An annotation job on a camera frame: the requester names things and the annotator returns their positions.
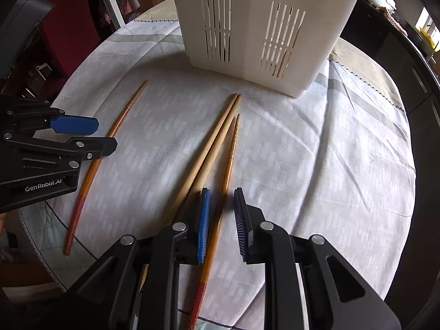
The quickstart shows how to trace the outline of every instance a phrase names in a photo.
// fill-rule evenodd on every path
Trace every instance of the table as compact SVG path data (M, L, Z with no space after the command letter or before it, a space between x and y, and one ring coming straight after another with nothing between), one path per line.
M145 79L116 135L118 148L94 180L72 253L62 246L76 200L68 194L19 210L34 247L67 289L121 235L154 235L164 207L231 93L242 93L242 127L230 194L291 234L324 235L384 298L408 235L415 170L408 119L386 72L340 40L300 98L245 80L193 68L177 21L132 21L104 41L74 72L54 102L68 114L97 117L104 136ZM206 186L213 205L232 130ZM65 141L51 130L37 137ZM89 163L83 163L80 182ZM198 268L182 266L182 324ZM238 251L229 200L200 314L205 329L262 329L263 265Z

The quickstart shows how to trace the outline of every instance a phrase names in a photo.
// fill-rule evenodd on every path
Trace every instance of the vent slot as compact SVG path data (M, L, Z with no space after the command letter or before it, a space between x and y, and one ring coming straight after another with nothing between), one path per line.
M230 0L202 0L206 57L230 61Z
M295 47L305 11L272 1L258 72L282 78Z

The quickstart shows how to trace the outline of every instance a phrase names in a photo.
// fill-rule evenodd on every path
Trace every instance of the floor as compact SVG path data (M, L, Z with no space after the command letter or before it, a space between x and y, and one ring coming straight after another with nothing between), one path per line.
M385 302L400 320L402 329L422 309L439 281L440 210L414 211L400 263Z
M17 210L6 214L5 229L17 236L18 248L24 263L41 263L23 229Z

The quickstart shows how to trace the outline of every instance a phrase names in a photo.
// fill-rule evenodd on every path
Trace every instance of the chopstick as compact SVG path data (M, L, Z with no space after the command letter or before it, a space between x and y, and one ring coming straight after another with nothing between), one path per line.
M296 40L298 39L298 35L300 34L301 26L302 26L302 23L303 23L303 20L304 20L304 15L305 15L305 12L303 12L303 15L302 15L302 17L301 17L300 24L299 24L299 26L298 26L298 30L296 30L295 39L294 39L293 42L292 42L292 47L291 47L291 50L289 51L289 55L287 56L287 61L286 61L286 63L285 63L285 67L284 67L284 69L281 71L281 68L282 68L282 62L284 61L285 53L287 52L287 50L284 51L284 55L282 56L282 62L281 62L281 64L280 64L280 67L279 67L278 73L276 74L277 77L279 76L280 71L281 71L281 77L282 77L283 74L284 74L285 69L286 69L287 66L289 65L290 57L292 57L292 50L293 50L293 48L295 47L295 45L296 45Z
M116 135L119 127L121 126L122 122L124 121L125 117L127 116L129 110L131 109L131 107L135 103L136 99L140 96L140 94L142 93L144 88L148 85L148 82L149 82L149 80L144 81L142 83L142 85L139 87L139 89L135 92L135 94L133 94L130 101L127 103L124 110L119 114L117 119L114 121L110 131L107 133L108 138L111 138L111 137L113 138ZM80 219L82 208L84 206L87 194L89 193L89 190L90 190L90 186L93 183L93 179L95 178L96 173L98 172L98 168L100 167L102 160L103 160L102 158L93 160L92 164L90 165L90 168L87 170L87 175L86 175L84 182L81 186L81 190L78 194L78 198L76 199L76 204L73 209L73 214L72 214L72 218L70 220L69 229L67 230L67 235L65 237L64 250L63 250L65 255L69 255L70 250L72 249L73 239L75 237L76 226L78 225L78 221Z
M196 159L194 165L192 166L192 169L190 170L188 177L185 179L185 182L183 183L179 192L175 196L175 199L174 199L172 205L167 209L166 216L165 216L164 220L162 221L162 225L161 225L160 229L165 228L172 223L173 219L175 218L176 213L179 211L183 202L187 198L188 193L190 192L190 189L192 190L194 188L191 186L193 185L194 180L196 178L199 178L199 176L197 176L197 175L200 173L200 170L205 168L204 172L206 172L207 168L205 166L205 159L207 159L209 157L211 150L214 148L213 144L214 145L218 144L218 142L217 142L218 135L222 132L223 126L226 123L226 119L228 119L229 115L232 115L232 117L230 118L230 120L232 120L233 112L237 109L238 104L240 103L240 100L241 100L241 96L234 94L232 100L229 102L228 106L221 114L221 117L218 120L217 124L215 125L213 131L211 132L210 137L208 138L206 144L203 146L203 149L201 150L201 152L197 155L197 159Z
M232 165L234 163L235 147L237 145L238 130L240 129L240 114L237 115L235 121L234 134L230 143L229 158L227 160L226 170L223 176L222 185L220 188L219 198L214 211L214 220L211 229L210 240L206 249L205 262L200 273L199 283L197 284L196 295L190 313L190 318L186 326L186 330L195 330L197 318L203 303L203 296L205 295L206 286L210 277L211 268L214 262L214 254L217 248L217 243L220 236L220 229L223 220L223 210L227 199L229 190L230 177L232 175Z

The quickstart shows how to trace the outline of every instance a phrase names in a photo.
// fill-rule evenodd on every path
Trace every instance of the black cabinet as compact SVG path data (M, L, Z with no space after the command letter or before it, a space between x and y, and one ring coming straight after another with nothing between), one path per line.
M431 94L408 115L416 170L414 212L438 206L440 210L440 106Z
M416 63L392 33L388 34L374 60L388 72L397 85L407 114L431 94L430 87L424 81Z
M373 58L388 32L381 15L366 1L358 0L340 36Z
M397 272L385 298L404 329L423 309L440 269L440 207L414 211Z

